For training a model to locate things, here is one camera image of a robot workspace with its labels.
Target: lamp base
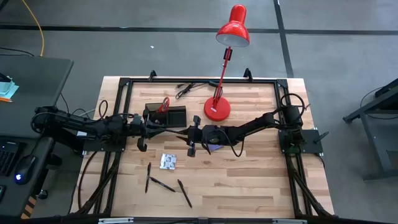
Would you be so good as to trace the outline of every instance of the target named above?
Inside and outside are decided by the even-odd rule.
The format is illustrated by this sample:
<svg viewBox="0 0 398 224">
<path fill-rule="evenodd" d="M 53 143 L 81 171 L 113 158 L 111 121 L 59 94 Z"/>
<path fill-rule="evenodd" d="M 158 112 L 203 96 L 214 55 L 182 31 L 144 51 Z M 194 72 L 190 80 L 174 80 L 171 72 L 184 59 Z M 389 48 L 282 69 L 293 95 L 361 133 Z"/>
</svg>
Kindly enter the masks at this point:
<svg viewBox="0 0 398 224">
<path fill-rule="evenodd" d="M 212 121 L 223 121 L 229 116 L 231 105 L 226 98 L 221 97 L 217 103 L 217 109 L 213 109 L 213 97 L 206 100 L 205 114 Z"/>
</svg>

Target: computer keyboard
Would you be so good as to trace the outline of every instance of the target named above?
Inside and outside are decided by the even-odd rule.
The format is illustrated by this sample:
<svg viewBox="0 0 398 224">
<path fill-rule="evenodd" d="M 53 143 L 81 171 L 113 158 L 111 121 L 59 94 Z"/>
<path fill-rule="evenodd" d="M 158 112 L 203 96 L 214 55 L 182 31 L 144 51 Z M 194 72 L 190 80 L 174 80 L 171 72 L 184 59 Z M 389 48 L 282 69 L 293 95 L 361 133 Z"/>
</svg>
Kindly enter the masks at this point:
<svg viewBox="0 0 398 224">
<path fill-rule="evenodd" d="M 0 175 L 9 176 L 25 143 L 0 141 Z"/>
</svg>

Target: floor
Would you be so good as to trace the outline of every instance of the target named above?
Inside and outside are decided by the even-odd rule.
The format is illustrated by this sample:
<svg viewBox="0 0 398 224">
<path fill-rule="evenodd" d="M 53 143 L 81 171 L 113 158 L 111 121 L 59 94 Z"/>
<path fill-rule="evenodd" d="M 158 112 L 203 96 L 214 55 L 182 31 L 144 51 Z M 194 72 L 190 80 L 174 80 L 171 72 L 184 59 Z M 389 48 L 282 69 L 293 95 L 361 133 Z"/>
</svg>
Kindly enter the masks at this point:
<svg viewBox="0 0 398 224">
<path fill-rule="evenodd" d="M 224 47 L 215 40 L 214 30 L 228 20 L 234 4 L 244 4 L 248 9 L 246 26 L 253 31 L 251 44 L 234 49 L 227 76 L 240 77 L 249 67 L 255 77 L 304 78 L 314 122 L 321 132 L 330 132 L 322 144 L 335 213 L 380 222 L 398 220 L 398 179 L 362 181 L 364 174 L 377 172 L 376 158 L 362 124 L 354 121 L 348 125 L 342 120 L 358 108 L 367 92 L 398 77 L 397 1 L 27 2 L 42 25 L 164 28 L 44 32 L 46 57 L 75 61 L 63 89 L 69 108 L 86 110 L 95 107 L 105 75 L 149 75 L 151 70 L 160 76 L 219 75 Z M 282 16 L 278 10 L 275 12 L 278 3 Z M 0 23 L 34 24 L 18 0 L 11 0 L 0 12 Z M 275 32 L 282 26 L 287 29 L 286 35 Z M 291 34 L 289 30 L 306 30 L 306 34 Z M 315 35 L 317 30 L 332 30 L 340 35 Z M 364 32 L 358 30 L 377 32 L 359 35 Z M 0 37 L 2 47 L 40 52 L 36 30 L 0 30 Z M 58 105 L 65 109 L 62 101 Z M 45 188 L 50 196 L 38 202 L 33 217 L 68 212 L 81 158 L 62 146 L 57 151 L 64 160 L 63 166 L 47 177 Z"/>
</svg>

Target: yellow cable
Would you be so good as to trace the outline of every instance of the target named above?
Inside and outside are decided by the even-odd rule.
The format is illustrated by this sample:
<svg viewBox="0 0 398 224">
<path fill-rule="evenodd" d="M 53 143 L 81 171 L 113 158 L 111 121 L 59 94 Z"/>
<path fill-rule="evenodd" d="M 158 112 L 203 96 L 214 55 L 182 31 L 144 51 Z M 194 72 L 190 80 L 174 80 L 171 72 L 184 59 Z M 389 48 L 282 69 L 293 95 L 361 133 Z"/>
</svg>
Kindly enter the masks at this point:
<svg viewBox="0 0 398 224">
<path fill-rule="evenodd" d="M 22 0 L 22 2 L 23 2 L 24 5 L 26 6 L 27 10 L 29 10 L 29 12 L 30 12 L 30 14 L 32 15 L 33 19 L 35 20 L 37 26 L 39 27 L 39 31 L 40 31 L 40 34 L 41 34 L 41 36 L 42 36 L 42 51 L 41 51 L 41 53 L 40 53 L 40 57 L 43 57 L 43 53 L 44 53 L 44 35 L 43 35 L 42 28 L 41 28 L 39 22 L 37 21 L 35 15 L 33 14 L 32 10 L 30 10 L 29 6 L 26 4 L 25 0 Z"/>
</svg>

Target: lamp shade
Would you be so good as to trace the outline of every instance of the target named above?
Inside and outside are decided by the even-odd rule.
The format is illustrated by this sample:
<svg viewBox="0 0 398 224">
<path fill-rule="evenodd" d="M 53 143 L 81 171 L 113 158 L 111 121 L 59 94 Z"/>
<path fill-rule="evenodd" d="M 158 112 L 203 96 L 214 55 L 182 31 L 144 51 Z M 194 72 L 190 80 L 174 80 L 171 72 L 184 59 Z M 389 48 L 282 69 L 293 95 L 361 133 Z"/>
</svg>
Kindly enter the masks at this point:
<svg viewBox="0 0 398 224">
<path fill-rule="evenodd" d="M 246 8 L 242 4 L 232 7 L 229 22 L 216 35 L 216 40 L 231 47 L 247 47 L 250 44 L 249 32 L 244 26 Z"/>
</svg>

